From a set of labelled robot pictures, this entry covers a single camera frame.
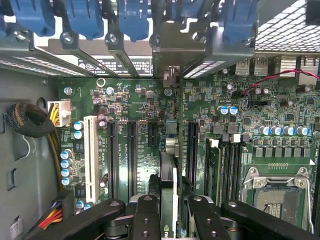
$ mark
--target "metal mesh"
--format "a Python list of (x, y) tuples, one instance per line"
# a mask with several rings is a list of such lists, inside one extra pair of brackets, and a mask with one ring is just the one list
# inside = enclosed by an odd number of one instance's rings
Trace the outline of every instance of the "metal mesh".
[(191, 72), (189, 72), (187, 75), (185, 75), (185, 78), (197, 78), (200, 75), (215, 69), (217, 67), (219, 67), (221, 64), (224, 64), (225, 61), (210, 61), (207, 60), (204, 63), (202, 63), (201, 65), (197, 66), (195, 69), (193, 69)]
[(70, 70), (68, 68), (62, 67), (62, 66), (58, 66), (56, 64), (50, 63), (48, 61), (43, 61), (41, 59), (38, 59), (36, 57), (32, 57), (32, 56), (26, 56), (26, 57), (19, 57), (19, 56), (13, 56), (13, 58), (15, 59), (19, 59), (22, 61), (26, 61), (32, 64), (36, 64), (39, 66), (43, 66), (49, 69), (53, 69), (53, 70), (57, 70), (60, 71), (62, 73), (66, 73), (66, 74), (70, 74), (70, 75), (74, 75), (74, 76), (84, 76), (82, 73)]
[(306, 0), (298, 0), (259, 27), (256, 51), (320, 52), (320, 26), (306, 25)]
[(19, 69), (25, 69), (25, 70), (29, 70), (29, 71), (36, 72), (36, 73), (47, 74), (47, 75), (51, 75), (51, 76), (59, 76), (59, 74), (56, 74), (56, 73), (53, 73), (53, 72), (44, 71), (44, 70), (40, 70), (40, 69), (37, 69), (37, 68), (28, 67), (28, 66), (24, 66), (24, 65), (21, 65), (21, 64), (17, 64), (17, 63), (5, 61), (5, 60), (0, 60), (0, 64), (6, 65), (6, 66), (15, 67), (15, 68), (19, 68)]

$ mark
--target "motherboard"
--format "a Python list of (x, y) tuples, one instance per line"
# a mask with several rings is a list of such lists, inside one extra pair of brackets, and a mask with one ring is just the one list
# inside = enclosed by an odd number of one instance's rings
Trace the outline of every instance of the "motherboard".
[(241, 200), (310, 230), (320, 96), (290, 77), (243, 94), (262, 78), (221, 73), (182, 79), (180, 88), (159, 79), (60, 79), (59, 98), (71, 105), (71, 124), (61, 128), (65, 187), (80, 208), (128, 203), (150, 192), (172, 139), (181, 141), (177, 168), (194, 194), (218, 206)]

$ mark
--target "white power connector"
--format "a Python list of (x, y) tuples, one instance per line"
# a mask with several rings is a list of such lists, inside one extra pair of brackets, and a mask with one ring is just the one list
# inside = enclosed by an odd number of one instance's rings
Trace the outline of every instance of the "white power connector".
[(71, 123), (71, 103), (70, 101), (48, 101), (48, 110), (52, 105), (58, 104), (59, 122), (56, 127), (63, 127)]

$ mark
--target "red wire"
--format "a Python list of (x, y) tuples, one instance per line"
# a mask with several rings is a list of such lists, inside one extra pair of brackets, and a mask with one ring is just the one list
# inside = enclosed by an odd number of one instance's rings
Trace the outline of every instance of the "red wire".
[(60, 209), (56, 213), (54, 213), (51, 217), (46, 218), (43, 222), (39, 224), (39, 227), (44, 228), (48, 223), (51, 223), (52, 221), (60, 218), (62, 216), (62, 210)]
[(280, 77), (281, 74), (287, 74), (287, 73), (300, 73), (300, 74), (309, 74), (311, 75), (312, 77), (316, 78), (316, 79), (320, 79), (320, 76), (312, 73), (312, 72), (309, 72), (309, 71), (301, 71), (299, 69), (292, 69), (292, 70), (285, 70), (285, 71), (282, 71), (278, 74), (275, 74), (275, 75), (271, 75), (271, 76), (267, 76), (265, 77), (264, 79), (262, 79), (261, 81), (258, 81), (252, 85), (250, 85), (245, 91), (242, 92), (242, 94), (247, 94), (249, 92), (250, 89), (252, 88), (255, 88), (256, 86), (259, 86), (261, 83), (267, 81), (267, 80), (270, 80), (270, 79), (274, 79), (274, 78), (277, 78), (277, 77)]

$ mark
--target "white pci slot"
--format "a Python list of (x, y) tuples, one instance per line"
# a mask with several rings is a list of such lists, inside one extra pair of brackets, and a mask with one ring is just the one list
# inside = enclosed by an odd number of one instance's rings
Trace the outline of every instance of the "white pci slot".
[(95, 203), (99, 197), (97, 117), (85, 116), (83, 122), (86, 202)]

